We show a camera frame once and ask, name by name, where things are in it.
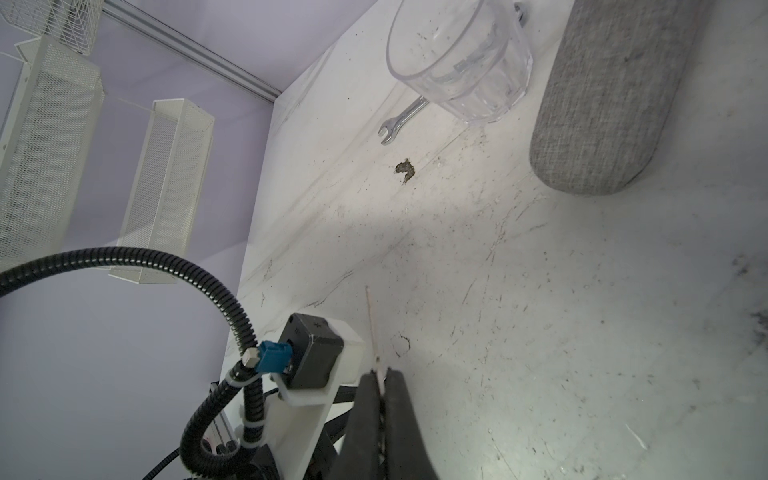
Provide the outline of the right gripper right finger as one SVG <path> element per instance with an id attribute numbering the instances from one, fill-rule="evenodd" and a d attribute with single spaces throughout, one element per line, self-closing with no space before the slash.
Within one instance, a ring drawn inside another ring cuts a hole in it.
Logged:
<path id="1" fill-rule="evenodd" d="M 437 480 L 402 372 L 387 370 L 383 406 L 386 478 Z"/>

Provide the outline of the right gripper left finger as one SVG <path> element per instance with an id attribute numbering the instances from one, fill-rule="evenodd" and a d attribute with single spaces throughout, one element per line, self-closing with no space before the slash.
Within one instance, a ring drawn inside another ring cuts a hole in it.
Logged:
<path id="1" fill-rule="evenodd" d="M 374 371 L 360 379 L 341 452 L 330 479 L 373 480 L 379 477 L 381 392 Z"/>

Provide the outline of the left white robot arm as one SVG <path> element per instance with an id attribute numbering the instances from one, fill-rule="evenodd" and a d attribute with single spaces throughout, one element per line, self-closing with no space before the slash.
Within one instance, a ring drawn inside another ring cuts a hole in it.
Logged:
<path id="1" fill-rule="evenodd" d="M 229 332 L 184 282 L 85 269 L 4 295 L 2 477 L 144 477 L 220 378 Z"/>

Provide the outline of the small dark debris scrap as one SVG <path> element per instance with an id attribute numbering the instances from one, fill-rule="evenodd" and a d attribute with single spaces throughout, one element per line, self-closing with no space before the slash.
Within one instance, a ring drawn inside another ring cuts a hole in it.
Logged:
<path id="1" fill-rule="evenodd" d="M 406 158 L 395 166 L 395 173 L 403 175 L 402 184 L 405 185 L 415 176 L 415 167 Z"/>

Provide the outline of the silver open-end wrench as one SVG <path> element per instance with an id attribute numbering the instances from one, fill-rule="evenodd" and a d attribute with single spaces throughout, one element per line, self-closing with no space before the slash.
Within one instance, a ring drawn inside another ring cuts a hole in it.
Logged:
<path id="1" fill-rule="evenodd" d="M 517 19 L 522 25 L 527 21 L 528 7 L 523 2 L 514 3 L 514 11 L 517 15 Z M 402 127 L 407 124 L 414 116 L 420 113 L 425 107 L 430 104 L 430 101 L 425 97 L 420 96 L 414 100 L 405 110 L 399 115 L 384 120 L 379 127 L 377 135 L 381 138 L 382 145 L 391 144 L 397 137 Z"/>

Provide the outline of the lower white mesh shelf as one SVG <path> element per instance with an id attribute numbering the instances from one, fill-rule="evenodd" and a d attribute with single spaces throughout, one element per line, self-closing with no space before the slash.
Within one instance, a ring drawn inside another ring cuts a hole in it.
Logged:
<path id="1" fill-rule="evenodd" d="M 118 246 L 186 255 L 214 124 L 188 99 L 153 102 Z"/>

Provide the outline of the white mesh shelf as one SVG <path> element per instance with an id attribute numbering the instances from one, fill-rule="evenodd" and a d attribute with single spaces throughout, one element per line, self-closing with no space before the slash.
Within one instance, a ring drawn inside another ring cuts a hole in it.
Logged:
<path id="1" fill-rule="evenodd" d="M 1 268 L 56 253 L 105 97 L 100 68 L 49 36 L 24 60 L 1 135 Z"/>
<path id="2" fill-rule="evenodd" d="M 118 246 L 186 255 L 214 124 L 188 99 L 153 102 Z"/>

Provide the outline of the clear plastic cup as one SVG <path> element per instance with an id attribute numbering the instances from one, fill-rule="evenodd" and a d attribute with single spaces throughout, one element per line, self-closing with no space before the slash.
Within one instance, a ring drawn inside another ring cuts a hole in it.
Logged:
<path id="1" fill-rule="evenodd" d="M 499 120 L 528 89 L 533 56 L 514 1 L 403 1 L 390 73 L 468 125 Z"/>

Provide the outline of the grey oblong sponge block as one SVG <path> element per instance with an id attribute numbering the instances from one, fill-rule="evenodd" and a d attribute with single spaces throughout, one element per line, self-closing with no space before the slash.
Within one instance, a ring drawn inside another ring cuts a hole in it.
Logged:
<path id="1" fill-rule="evenodd" d="M 543 184 L 605 196 L 645 170 L 711 6 L 574 3 L 530 143 L 530 165 Z"/>

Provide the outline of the upper white mesh shelf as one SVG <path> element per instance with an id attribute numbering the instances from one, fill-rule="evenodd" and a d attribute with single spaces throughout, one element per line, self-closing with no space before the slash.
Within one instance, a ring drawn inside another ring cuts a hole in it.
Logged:
<path id="1" fill-rule="evenodd" d="M 56 253 L 105 97 L 100 68 L 49 36 L 24 60 L 1 135 L 1 268 Z"/>

